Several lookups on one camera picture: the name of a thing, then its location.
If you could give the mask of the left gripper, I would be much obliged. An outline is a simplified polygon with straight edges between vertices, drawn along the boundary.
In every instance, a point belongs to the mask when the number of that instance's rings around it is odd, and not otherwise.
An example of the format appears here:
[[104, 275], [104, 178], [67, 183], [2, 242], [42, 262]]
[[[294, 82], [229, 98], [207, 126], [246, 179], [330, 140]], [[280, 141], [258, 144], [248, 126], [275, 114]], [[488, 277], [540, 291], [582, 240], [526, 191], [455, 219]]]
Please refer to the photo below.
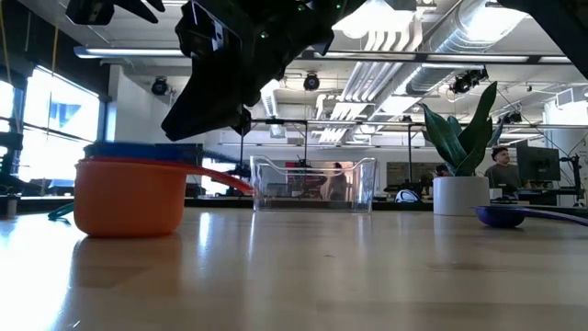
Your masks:
[[[163, 0], [145, 1], [157, 11], [165, 11]], [[117, 6], [150, 23], [158, 22], [141, 0], [117, 0]], [[111, 0], [70, 0], [65, 15], [76, 25], [105, 26], [114, 15], [114, 4]]]

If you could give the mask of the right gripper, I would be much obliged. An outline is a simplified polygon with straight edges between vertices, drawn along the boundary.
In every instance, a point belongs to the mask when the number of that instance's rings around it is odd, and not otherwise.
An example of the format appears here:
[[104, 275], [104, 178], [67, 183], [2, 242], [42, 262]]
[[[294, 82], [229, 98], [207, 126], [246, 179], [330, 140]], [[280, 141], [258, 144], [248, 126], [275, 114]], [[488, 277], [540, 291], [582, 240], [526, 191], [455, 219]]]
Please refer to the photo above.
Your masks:
[[261, 89], [303, 51], [325, 54], [333, 25], [367, 0], [196, 1], [241, 45], [192, 59], [192, 74], [161, 124], [173, 142], [224, 128], [245, 136], [252, 117], [243, 105], [258, 102]]

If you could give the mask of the large red-orange measuring cup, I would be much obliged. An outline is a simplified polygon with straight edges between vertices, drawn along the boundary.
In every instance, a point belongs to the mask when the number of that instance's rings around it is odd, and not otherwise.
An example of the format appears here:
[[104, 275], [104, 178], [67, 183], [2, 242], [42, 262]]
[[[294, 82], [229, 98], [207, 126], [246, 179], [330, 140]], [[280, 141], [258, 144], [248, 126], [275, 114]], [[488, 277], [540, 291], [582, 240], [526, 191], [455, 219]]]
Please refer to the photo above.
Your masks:
[[240, 179], [201, 166], [85, 159], [76, 165], [74, 224], [94, 237], [171, 234], [183, 219], [189, 175], [210, 177], [244, 194], [253, 191]]

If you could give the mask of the purple measuring spoon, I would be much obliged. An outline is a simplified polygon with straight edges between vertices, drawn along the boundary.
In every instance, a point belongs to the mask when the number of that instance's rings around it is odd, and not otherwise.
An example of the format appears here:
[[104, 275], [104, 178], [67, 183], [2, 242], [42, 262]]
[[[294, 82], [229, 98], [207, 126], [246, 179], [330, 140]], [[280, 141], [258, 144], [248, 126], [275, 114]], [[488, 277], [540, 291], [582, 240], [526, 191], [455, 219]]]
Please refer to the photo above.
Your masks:
[[583, 218], [568, 212], [546, 211], [509, 205], [477, 206], [472, 209], [483, 224], [492, 228], [515, 228], [522, 224], [527, 217], [563, 221], [588, 227], [588, 218]]

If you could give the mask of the clear plastic basket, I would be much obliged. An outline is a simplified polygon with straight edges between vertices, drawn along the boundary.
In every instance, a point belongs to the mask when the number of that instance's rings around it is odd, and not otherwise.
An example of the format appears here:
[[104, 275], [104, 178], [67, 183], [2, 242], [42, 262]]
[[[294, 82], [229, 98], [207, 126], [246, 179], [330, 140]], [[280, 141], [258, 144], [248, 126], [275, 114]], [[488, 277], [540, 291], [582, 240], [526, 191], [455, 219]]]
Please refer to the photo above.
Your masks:
[[[344, 201], [332, 201], [328, 198], [327, 189], [334, 175], [335, 162], [342, 165], [346, 175], [347, 191]], [[308, 163], [300, 159], [296, 162], [279, 163], [258, 155], [253, 156], [250, 163], [256, 211], [367, 213], [372, 210], [378, 165], [374, 158], [363, 158], [357, 162]], [[333, 206], [328, 210], [295, 210], [282, 204], [282, 201], [286, 200], [326, 201], [331, 202]]]

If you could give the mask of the long LED light bar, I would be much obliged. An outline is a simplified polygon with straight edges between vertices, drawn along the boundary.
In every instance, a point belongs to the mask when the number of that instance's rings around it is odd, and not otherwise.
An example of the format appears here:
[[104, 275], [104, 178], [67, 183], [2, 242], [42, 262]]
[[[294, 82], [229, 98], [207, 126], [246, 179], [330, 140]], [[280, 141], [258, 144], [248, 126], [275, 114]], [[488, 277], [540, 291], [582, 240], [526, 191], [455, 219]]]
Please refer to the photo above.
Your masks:
[[[181, 58], [173, 49], [98, 49], [77, 46], [74, 54], [82, 59], [115, 59], [130, 57]], [[485, 63], [497, 65], [572, 65], [565, 55], [444, 53], [423, 51], [328, 51], [324, 55], [305, 50], [297, 56], [306, 61], [392, 62], [392, 63]]]

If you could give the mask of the dark background machine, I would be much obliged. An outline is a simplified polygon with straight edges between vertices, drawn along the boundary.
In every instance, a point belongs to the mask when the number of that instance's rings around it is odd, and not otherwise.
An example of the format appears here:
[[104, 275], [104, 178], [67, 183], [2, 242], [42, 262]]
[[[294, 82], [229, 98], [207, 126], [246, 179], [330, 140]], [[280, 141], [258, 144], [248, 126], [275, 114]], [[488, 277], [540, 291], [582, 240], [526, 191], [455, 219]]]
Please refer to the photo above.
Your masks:
[[0, 131], [0, 220], [11, 219], [17, 212], [18, 194], [25, 183], [12, 173], [23, 135]]

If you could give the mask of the black ceiling spotlight cluster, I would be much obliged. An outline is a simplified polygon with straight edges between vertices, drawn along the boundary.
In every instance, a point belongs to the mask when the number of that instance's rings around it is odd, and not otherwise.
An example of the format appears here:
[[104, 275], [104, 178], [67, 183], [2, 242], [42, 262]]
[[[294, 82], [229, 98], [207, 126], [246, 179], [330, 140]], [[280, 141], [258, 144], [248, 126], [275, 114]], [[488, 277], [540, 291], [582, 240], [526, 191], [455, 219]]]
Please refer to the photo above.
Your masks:
[[480, 81], [488, 77], [488, 72], [485, 67], [482, 69], [468, 70], [464, 74], [455, 77], [455, 81], [449, 86], [449, 90], [456, 95], [466, 94], [473, 87], [478, 86]]

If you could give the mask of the green snake plant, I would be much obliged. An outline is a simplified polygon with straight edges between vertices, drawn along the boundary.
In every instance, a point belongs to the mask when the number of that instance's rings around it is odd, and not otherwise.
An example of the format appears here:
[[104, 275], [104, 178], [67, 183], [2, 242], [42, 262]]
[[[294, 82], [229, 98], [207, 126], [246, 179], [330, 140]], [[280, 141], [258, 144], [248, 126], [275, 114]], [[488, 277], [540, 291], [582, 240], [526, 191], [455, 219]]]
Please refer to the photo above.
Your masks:
[[419, 103], [424, 111], [425, 139], [430, 142], [446, 162], [453, 177], [472, 177], [490, 147], [500, 137], [503, 125], [493, 128], [490, 110], [497, 95], [497, 82], [492, 82], [481, 94], [476, 111], [469, 124], [462, 129], [458, 120], [446, 119], [433, 112], [425, 103]]

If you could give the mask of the white plant pot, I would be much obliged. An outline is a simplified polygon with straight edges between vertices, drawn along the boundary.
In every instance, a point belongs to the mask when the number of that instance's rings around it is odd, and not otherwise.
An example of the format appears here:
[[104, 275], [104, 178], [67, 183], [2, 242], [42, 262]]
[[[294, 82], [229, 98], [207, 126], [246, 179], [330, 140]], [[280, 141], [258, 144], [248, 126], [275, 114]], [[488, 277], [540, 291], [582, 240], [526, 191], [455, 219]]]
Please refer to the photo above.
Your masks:
[[433, 181], [434, 214], [474, 216], [474, 207], [490, 203], [487, 177], [436, 177]]

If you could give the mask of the black background desk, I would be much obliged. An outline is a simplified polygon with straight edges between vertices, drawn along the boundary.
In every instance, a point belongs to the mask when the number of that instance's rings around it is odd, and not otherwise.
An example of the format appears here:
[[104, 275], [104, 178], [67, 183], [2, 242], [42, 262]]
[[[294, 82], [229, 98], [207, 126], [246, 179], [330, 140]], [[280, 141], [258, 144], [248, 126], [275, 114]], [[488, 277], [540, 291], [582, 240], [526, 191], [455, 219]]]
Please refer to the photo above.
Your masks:
[[520, 201], [526, 201], [531, 205], [548, 205], [556, 206], [557, 197], [572, 196], [574, 198], [574, 207], [584, 207], [584, 193], [582, 188], [573, 187], [562, 188], [520, 188], [510, 195], [500, 195], [497, 198], [491, 198], [491, 203], [517, 204]]

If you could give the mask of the black background station frame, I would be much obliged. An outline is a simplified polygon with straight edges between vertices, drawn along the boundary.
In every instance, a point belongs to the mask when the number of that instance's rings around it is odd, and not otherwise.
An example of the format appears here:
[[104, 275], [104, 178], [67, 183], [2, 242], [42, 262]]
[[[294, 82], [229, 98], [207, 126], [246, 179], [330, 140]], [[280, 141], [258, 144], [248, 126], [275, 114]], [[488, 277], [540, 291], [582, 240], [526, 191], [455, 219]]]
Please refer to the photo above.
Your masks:
[[413, 154], [412, 154], [412, 127], [422, 126], [422, 123], [417, 122], [394, 122], [394, 121], [363, 121], [363, 120], [294, 120], [294, 119], [252, 119], [251, 124], [263, 123], [265, 125], [287, 125], [287, 124], [299, 124], [305, 127], [304, 136], [308, 135], [308, 128], [311, 125], [323, 125], [323, 126], [343, 126], [343, 127], [355, 127], [362, 125], [370, 126], [382, 126], [382, 127], [403, 127], [407, 130], [408, 134], [408, 179], [413, 180]]

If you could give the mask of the black aluminium table frame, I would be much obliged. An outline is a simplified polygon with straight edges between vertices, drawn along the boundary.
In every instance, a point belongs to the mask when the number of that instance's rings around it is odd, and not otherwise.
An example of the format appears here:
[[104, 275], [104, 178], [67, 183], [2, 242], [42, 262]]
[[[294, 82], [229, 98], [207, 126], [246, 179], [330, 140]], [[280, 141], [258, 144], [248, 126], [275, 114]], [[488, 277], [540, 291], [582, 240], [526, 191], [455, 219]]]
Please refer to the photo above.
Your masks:
[[[47, 213], [73, 202], [72, 197], [24, 197], [17, 201], [18, 213]], [[286, 208], [295, 210], [328, 210], [333, 204], [326, 201], [286, 200], [282, 201]], [[252, 209], [254, 203], [251, 199], [204, 199], [196, 200], [185, 198], [184, 205], [187, 208], [231, 208]], [[588, 219], [588, 208], [557, 207], [542, 205], [526, 205], [527, 208], [568, 213], [574, 216]], [[432, 211], [432, 202], [421, 203], [396, 203], [388, 201], [373, 201], [372, 211]]]

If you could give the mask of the silver ventilation duct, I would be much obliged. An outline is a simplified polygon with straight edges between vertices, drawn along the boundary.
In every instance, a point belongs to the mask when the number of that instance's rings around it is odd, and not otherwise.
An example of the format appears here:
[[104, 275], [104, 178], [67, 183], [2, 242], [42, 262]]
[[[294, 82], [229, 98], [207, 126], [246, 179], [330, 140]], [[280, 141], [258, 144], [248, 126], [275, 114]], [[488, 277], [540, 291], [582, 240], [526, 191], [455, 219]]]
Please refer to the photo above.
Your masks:
[[[496, 0], [463, 0], [424, 43], [425, 52], [483, 53], [508, 35], [527, 13], [498, 5]], [[439, 86], [456, 69], [409, 66], [403, 82], [409, 95], [424, 95]]]

